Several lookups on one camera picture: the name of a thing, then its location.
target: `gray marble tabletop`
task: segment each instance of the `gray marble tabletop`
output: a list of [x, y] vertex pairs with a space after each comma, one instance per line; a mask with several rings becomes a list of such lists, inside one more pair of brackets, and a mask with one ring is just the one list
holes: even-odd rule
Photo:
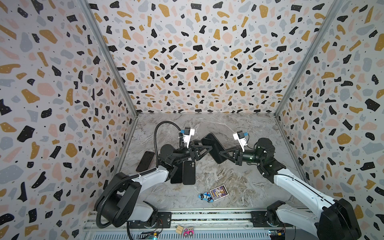
[[[248, 144], [253, 147], [261, 137], [271, 139], [275, 146], [275, 159], [283, 163], [294, 174], [299, 176], [294, 161], [284, 143], [275, 119], [269, 114], [140, 114], [128, 153], [121, 171], [125, 174], [136, 174], [136, 167], [145, 151], [154, 152], [153, 133], [161, 121], [175, 122], [181, 129], [195, 128], [192, 139], [201, 139], [212, 132], [224, 148], [238, 145], [232, 134], [239, 130], [248, 132]], [[163, 124], [157, 131], [157, 148], [160, 151], [164, 144], [178, 148], [178, 131], [170, 124]], [[208, 203], [198, 199], [198, 194], [225, 184], [229, 196]], [[265, 208], [271, 203], [290, 200], [293, 207], [302, 207], [290, 193], [272, 184], [262, 177], [256, 166], [244, 163], [235, 165], [229, 160], [217, 164], [208, 154], [196, 162], [196, 184], [171, 184], [170, 181], [157, 184], [144, 191], [137, 202], [146, 200], [159, 209], [177, 208]]]

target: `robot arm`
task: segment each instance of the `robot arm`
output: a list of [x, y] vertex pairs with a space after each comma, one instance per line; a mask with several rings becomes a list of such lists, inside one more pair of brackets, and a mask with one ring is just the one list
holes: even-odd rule
[[356, 216], [348, 201], [336, 201], [286, 169], [285, 165], [273, 157], [275, 147], [269, 139], [260, 138], [253, 149], [245, 150], [243, 142], [239, 140], [239, 134], [242, 136], [242, 131], [234, 133], [233, 136], [239, 141], [241, 148], [235, 146], [221, 151], [220, 155], [236, 165], [241, 165], [242, 162], [256, 163], [263, 177], [287, 190], [312, 211], [305, 212], [277, 201], [267, 208], [268, 224], [273, 226], [280, 222], [289, 223], [317, 236], [320, 240], [357, 240], [361, 237]]
[[[104, 228], [109, 224], [119, 227], [127, 221], [133, 220], [143, 221], [147, 227], [155, 224], [157, 208], [145, 201], [144, 204], [136, 203], [139, 194], [156, 184], [171, 179], [177, 170], [175, 164], [186, 161], [189, 158], [193, 161], [198, 161], [212, 149], [212, 146], [200, 145], [199, 140], [190, 141], [191, 136], [195, 133], [195, 129], [186, 127], [179, 132], [183, 135], [180, 137], [187, 143], [186, 147], [175, 149], [170, 144], [162, 146], [158, 155], [157, 165], [154, 169], [135, 176], [128, 176], [119, 172], [112, 178], [95, 203], [94, 209], [98, 212], [99, 216], [96, 216], [96, 224], [99, 228]], [[101, 216], [106, 218], [109, 223], [102, 224], [100, 222]]]

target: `terrazzo wallpaper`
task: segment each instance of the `terrazzo wallpaper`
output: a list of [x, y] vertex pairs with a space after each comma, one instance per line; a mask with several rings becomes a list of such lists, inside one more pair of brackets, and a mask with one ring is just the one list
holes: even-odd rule
[[274, 112], [332, 0], [88, 0], [138, 112]]
[[309, 182], [384, 236], [384, 1], [345, 1], [278, 119]]
[[76, 1], [0, 7], [0, 238], [80, 239], [132, 115]]

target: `mounting plate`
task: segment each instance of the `mounting plate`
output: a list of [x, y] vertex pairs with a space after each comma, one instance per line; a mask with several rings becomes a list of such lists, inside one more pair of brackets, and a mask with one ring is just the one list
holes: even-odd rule
[[[266, 211], [252, 211], [251, 213], [251, 222], [253, 227], [271, 227], [266, 222]], [[284, 224], [281, 223], [277, 227], [284, 227]], [[292, 227], [291, 224], [285, 224], [285, 227]]]
[[[171, 212], [158, 212], [157, 213], [157, 220], [159, 220], [159, 225], [157, 226], [157, 228], [161, 229], [161, 228], [170, 228], [170, 223], [171, 223], [171, 220], [172, 220], [172, 213]], [[132, 221], [131, 224], [129, 225], [129, 228], [140, 228], [140, 229], [143, 229], [143, 228], [146, 228], [144, 226], [144, 222], [142, 221]]]

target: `smartphone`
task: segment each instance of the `smartphone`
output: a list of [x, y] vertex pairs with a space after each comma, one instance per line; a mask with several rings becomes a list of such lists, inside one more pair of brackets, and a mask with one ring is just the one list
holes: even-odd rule
[[170, 179], [171, 184], [180, 184], [183, 182], [183, 163], [175, 164], [177, 167], [175, 175]]
[[149, 165], [152, 162], [153, 156], [155, 156], [154, 152], [146, 151], [141, 158], [139, 165], [136, 168], [136, 172], [144, 172], [149, 169]]
[[196, 183], [195, 161], [183, 162], [183, 184], [194, 185]]
[[226, 158], [220, 155], [221, 151], [224, 151], [224, 147], [217, 140], [213, 133], [208, 133], [205, 137], [201, 139], [201, 143], [203, 145], [212, 146], [212, 150], [209, 151], [209, 154], [215, 160], [217, 164], [223, 163]]

